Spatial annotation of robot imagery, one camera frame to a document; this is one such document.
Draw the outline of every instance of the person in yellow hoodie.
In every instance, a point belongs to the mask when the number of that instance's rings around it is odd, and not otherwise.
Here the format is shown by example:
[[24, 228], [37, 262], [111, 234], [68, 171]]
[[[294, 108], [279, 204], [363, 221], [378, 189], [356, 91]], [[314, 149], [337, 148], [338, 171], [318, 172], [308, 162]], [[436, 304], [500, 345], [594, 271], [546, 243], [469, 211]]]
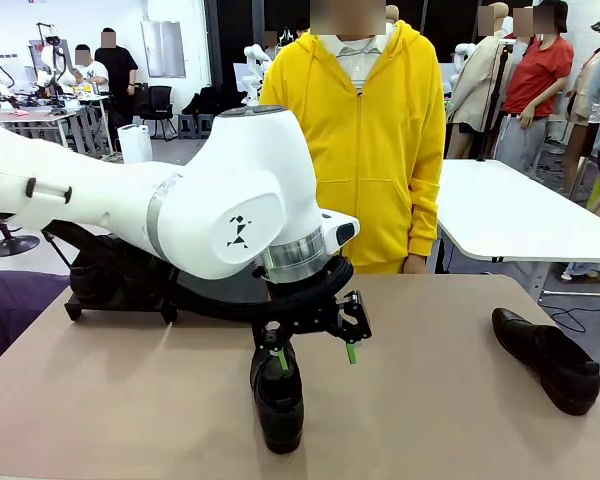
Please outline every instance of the person in yellow hoodie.
[[360, 220], [345, 248], [356, 271], [426, 273], [446, 121], [435, 49], [405, 22], [385, 23], [384, 2], [325, 1], [320, 32], [312, 16], [312, 30], [280, 51], [260, 103], [297, 117], [320, 207]]

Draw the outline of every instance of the red t-shirt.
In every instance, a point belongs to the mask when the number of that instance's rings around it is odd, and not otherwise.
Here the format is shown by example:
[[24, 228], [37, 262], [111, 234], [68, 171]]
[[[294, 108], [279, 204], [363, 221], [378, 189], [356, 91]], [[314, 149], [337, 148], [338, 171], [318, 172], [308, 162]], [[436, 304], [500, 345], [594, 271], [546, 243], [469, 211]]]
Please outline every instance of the red t-shirt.
[[[511, 79], [504, 111], [520, 114], [531, 101], [538, 97], [559, 78], [567, 77], [573, 65], [573, 47], [558, 37], [546, 50], [540, 50], [541, 42], [529, 47]], [[536, 108], [536, 117], [548, 117], [553, 112], [555, 98], [550, 98]]]

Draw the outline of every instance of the beige jacket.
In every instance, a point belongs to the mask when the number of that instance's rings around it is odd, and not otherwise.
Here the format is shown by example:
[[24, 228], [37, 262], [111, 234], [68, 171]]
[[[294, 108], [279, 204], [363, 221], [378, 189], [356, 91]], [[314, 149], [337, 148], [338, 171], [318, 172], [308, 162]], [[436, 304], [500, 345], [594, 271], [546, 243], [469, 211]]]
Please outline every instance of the beige jacket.
[[[489, 111], [491, 93], [495, 87], [498, 67], [500, 66], [501, 48], [498, 41], [506, 36], [506, 31], [499, 30], [492, 37], [482, 40], [475, 51], [464, 65], [456, 89], [451, 96], [453, 114], [449, 123], [467, 123], [478, 132], [484, 132]], [[503, 78], [509, 77], [511, 55], [505, 68]], [[503, 91], [506, 88], [502, 82], [500, 91], [499, 107], [504, 100]]]
[[587, 66], [584, 67], [576, 82], [573, 84], [571, 91], [575, 95], [573, 107], [571, 109], [571, 115], [568, 116], [568, 120], [575, 123], [576, 125], [587, 126], [589, 125], [589, 114], [591, 113], [591, 100], [589, 99], [589, 83], [593, 78], [593, 74], [596, 71], [596, 67], [600, 64], [600, 51], [596, 53]]

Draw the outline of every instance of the yellow hoodie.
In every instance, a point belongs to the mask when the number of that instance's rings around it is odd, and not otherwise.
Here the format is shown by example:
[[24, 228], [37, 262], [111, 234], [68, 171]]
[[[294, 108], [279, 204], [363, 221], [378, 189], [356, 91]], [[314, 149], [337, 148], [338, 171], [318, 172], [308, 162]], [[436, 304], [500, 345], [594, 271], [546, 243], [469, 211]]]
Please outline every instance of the yellow hoodie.
[[430, 255], [437, 237], [442, 75], [431, 43], [396, 26], [360, 94], [319, 38], [305, 34], [278, 54], [260, 100], [300, 122], [320, 207], [360, 220], [345, 254], [364, 273], [398, 273], [409, 253]]

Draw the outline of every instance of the table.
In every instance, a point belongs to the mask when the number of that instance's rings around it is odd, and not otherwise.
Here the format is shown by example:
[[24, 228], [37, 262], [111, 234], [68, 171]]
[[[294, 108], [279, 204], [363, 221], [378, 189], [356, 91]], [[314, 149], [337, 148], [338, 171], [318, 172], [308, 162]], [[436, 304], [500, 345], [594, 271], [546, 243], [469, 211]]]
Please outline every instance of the table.
[[534, 262], [525, 288], [536, 300], [551, 262], [600, 263], [599, 217], [496, 160], [445, 160], [438, 205], [467, 257]]
[[67, 121], [69, 127], [71, 128], [71, 132], [73, 134], [74, 141], [76, 143], [76, 149], [78, 153], [82, 155], [87, 154], [87, 149], [85, 148], [85, 144], [83, 142], [83, 134], [87, 143], [87, 147], [90, 152], [93, 152], [92, 155], [96, 153], [96, 147], [93, 142], [93, 137], [91, 135], [91, 131], [88, 128], [81, 128], [78, 123], [78, 117], [81, 117], [82, 125], [85, 126], [88, 124], [87, 116], [84, 109], [65, 109], [67, 113], [64, 115], [49, 115], [49, 108], [38, 108], [38, 109], [27, 109], [29, 112], [28, 115], [12, 115], [12, 111], [3, 111], [0, 112], [0, 124], [3, 124], [5, 127], [10, 130], [16, 131], [31, 131], [35, 134], [36, 131], [47, 130], [53, 133], [57, 133], [60, 138], [60, 143], [65, 147], [69, 148], [69, 144], [67, 143], [67, 137], [64, 132], [63, 122]]
[[358, 276], [373, 337], [294, 337], [305, 431], [262, 441], [249, 328], [86, 312], [68, 292], [0, 359], [0, 474], [72, 479], [600, 479], [600, 396], [559, 411], [498, 344], [494, 307], [549, 318], [503, 276]]
[[[104, 108], [104, 100], [107, 100], [109, 97], [106, 95], [82, 95], [78, 98], [81, 102], [86, 103], [97, 103], [100, 107], [100, 113], [102, 114], [102, 121], [104, 122], [104, 131], [106, 132], [107, 142], [109, 145], [109, 151], [113, 153], [113, 142], [111, 141], [111, 134], [109, 133], [109, 117], [107, 116], [107, 111]], [[93, 124], [96, 123], [95, 117], [90, 115], [91, 121]]]

